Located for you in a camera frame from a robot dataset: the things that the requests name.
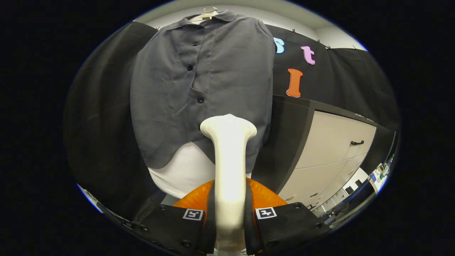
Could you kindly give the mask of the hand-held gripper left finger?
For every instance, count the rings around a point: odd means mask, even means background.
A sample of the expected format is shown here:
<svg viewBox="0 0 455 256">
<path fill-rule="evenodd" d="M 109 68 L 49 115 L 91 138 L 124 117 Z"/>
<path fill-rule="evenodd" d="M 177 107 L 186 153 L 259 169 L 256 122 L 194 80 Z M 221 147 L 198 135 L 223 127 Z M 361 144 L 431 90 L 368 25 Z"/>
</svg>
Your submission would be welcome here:
<svg viewBox="0 0 455 256">
<path fill-rule="evenodd" d="M 206 256 L 216 241 L 214 180 L 173 206 L 161 204 L 133 228 L 133 233 L 170 254 Z"/>
</svg>

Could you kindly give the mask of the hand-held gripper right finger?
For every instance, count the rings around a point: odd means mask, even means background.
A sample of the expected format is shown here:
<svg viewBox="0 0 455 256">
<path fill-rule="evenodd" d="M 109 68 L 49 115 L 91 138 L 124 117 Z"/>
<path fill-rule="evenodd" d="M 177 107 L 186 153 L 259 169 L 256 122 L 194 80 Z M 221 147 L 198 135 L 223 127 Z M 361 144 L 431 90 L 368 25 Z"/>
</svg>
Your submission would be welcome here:
<svg viewBox="0 0 455 256">
<path fill-rule="evenodd" d="M 278 256 L 331 232 L 300 202 L 287 203 L 260 182 L 246 178 L 244 239 L 247 255 Z"/>
</svg>

